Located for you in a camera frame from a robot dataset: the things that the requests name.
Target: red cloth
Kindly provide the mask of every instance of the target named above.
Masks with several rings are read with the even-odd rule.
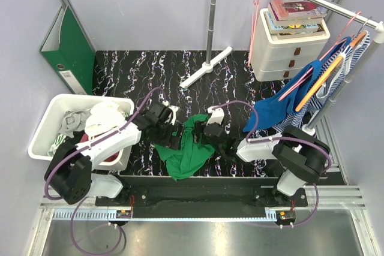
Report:
[[[87,135],[86,133],[84,133],[83,137],[82,137],[81,140],[80,140],[80,143],[81,143],[81,142],[87,142],[88,140],[89,140],[88,135]],[[113,155],[110,156],[110,157],[108,157],[108,158],[105,159],[103,162],[112,162],[112,161],[115,160],[118,156],[119,156],[119,152],[113,154]]]

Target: marble pattern tabletop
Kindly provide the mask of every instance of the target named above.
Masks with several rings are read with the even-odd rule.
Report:
[[[212,57],[219,52],[212,52]],[[163,88],[171,105],[181,108],[178,120],[186,121],[191,115],[206,113],[212,105],[231,100],[250,104],[278,92],[286,81],[258,82],[248,67],[248,52],[232,52],[218,64],[212,73],[204,75],[189,89],[179,87],[180,82],[198,70],[205,60],[202,51],[98,51],[95,58],[95,95],[130,98],[135,108],[145,95],[157,86]],[[157,92],[153,100],[162,100]],[[234,137],[245,137],[242,132],[250,109],[241,104],[224,108],[226,131]],[[275,134],[273,129],[261,130],[254,137]],[[260,159],[234,165],[216,153],[194,176],[265,177],[274,175],[274,160]],[[128,167],[120,174],[167,176],[165,163],[160,160],[155,146],[141,141],[133,146]]]

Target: white laundry basket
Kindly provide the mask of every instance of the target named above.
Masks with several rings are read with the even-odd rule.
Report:
[[[97,103],[113,101],[120,105],[120,108],[130,115],[133,114],[134,104],[127,98],[103,97],[92,95],[59,94],[55,96],[48,105],[48,108],[37,127],[31,144],[28,147],[28,154],[33,159],[51,161],[52,157],[47,156],[49,147],[55,140],[60,129],[62,118],[66,111],[81,111],[91,109]],[[111,162],[102,162],[96,167],[100,170],[121,171],[127,168],[131,146],[123,150],[117,159]]]

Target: green binder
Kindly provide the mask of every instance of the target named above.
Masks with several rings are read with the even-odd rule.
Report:
[[[92,94],[95,53],[68,7],[60,8],[40,52],[73,93]]]

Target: reflective metal surface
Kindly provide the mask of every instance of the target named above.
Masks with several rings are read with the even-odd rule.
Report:
[[[309,212],[298,211],[299,220]],[[81,239],[100,225],[75,222]],[[81,255],[71,244],[69,221],[52,221],[44,256]],[[246,223],[131,222],[124,226],[126,244],[112,255],[363,255],[351,216],[346,211],[318,211],[310,223],[294,229],[259,228]],[[88,252],[113,247],[118,232],[103,227],[79,242]]]

